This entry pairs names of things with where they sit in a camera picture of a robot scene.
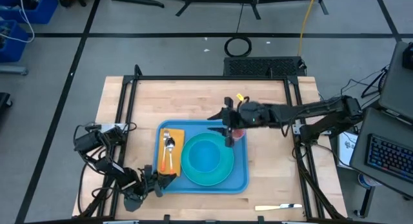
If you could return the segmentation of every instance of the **orange napkin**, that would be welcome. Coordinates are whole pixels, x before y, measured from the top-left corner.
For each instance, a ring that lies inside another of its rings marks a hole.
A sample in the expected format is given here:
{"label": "orange napkin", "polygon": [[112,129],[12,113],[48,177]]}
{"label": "orange napkin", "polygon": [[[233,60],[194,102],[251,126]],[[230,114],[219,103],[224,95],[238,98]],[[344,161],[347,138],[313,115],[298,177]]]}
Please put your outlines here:
{"label": "orange napkin", "polygon": [[163,151],[165,150],[165,142],[163,141],[163,132],[168,130],[170,136],[175,140],[175,147],[172,150],[172,166],[176,173],[176,176],[181,175],[181,153],[183,148],[183,143],[185,139],[185,131],[178,129],[163,128],[159,133],[159,147],[157,153],[157,171],[161,174],[170,174],[170,158],[169,150],[166,149],[165,152],[165,171],[161,171]]}

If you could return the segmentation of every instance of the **metal spoon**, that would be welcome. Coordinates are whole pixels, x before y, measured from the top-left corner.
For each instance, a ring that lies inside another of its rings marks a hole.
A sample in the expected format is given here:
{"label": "metal spoon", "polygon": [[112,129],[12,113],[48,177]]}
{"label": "metal spoon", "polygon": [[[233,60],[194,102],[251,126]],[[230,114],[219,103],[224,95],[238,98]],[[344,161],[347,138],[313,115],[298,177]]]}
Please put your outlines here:
{"label": "metal spoon", "polygon": [[175,147],[175,140],[172,137],[169,137],[166,141],[165,141],[165,145],[166,148],[169,150],[169,162],[170,162],[170,174],[175,174],[173,165],[172,165],[172,150]]}

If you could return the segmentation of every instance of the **white paper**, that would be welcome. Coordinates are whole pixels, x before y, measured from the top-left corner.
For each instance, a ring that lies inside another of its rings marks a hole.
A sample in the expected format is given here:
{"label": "white paper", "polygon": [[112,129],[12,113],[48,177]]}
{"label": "white paper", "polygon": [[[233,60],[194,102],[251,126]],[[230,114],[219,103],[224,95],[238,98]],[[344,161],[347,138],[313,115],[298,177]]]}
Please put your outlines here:
{"label": "white paper", "polygon": [[[341,133],[338,136],[338,158],[347,165],[350,164],[351,156],[353,155],[354,147],[357,143],[357,137],[357,135],[349,132]],[[353,170],[352,168],[343,165],[341,162],[338,162],[338,166]]]}

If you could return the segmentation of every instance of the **yellow tag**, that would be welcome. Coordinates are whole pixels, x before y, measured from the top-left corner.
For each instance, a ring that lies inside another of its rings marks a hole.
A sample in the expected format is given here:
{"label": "yellow tag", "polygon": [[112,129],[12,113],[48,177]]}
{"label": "yellow tag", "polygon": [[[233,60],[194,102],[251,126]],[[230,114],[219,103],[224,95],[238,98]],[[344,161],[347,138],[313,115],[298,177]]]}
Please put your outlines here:
{"label": "yellow tag", "polygon": [[244,101],[244,97],[241,94],[237,94],[237,97],[240,101]]}

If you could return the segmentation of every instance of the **desk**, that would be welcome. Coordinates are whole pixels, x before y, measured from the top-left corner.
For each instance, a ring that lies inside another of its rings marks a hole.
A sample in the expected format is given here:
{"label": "desk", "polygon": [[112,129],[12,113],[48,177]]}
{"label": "desk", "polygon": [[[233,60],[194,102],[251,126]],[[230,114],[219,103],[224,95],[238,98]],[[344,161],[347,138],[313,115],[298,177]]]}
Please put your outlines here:
{"label": "desk", "polygon": [[[114,122],[122,79],[106,78],[96,116],[97,123]],[[299,77],[299,87],[303,103],[319,100],[313,77]],[[230,96],[235,101],[238,93],[262,103],[287,102],[281,81],[138,81],[132,114],[132,121],[137,124],[137,129],[129,133],[124,166],[136,169],[152,164],[156,128],[164,120],[206,119],[221,110],[225,96]],[[127,104],[124,106],[123,117],[126,116],[126,107]],[[260,128],[248,129],[247,136],[250,183],[244,192],[234,195],[165,194],[162,198],[151,193],[135,212],[125,210],[123,195],[120,195],[116,219],[159,220],[163,219],[165,214],[170,214],[172,220],[256,221],[257,216],[264,216],[266,221],[304,220],[304,209],[254,211],[255,205],[303,204],[297,163],[291,156],[291,134],[284,138],[280,130]],[[326,136],[320,137],[319,144],[330,147]],[[313,157],[320,188],[337,210],[346,216],[332,154],[325,149],[313,147]],[[80,194],[81,206],[84,209],[93,200],[91,191],[101,187],[102,181],[101,175],[86,169]],[[316,217],[314,195],[310,188],[308,191],[312,215]],[[107,201],[105,214],[109,213],[109,208],[110,202]],[[77,214],[79,213],[75,205],[73,215]]]}

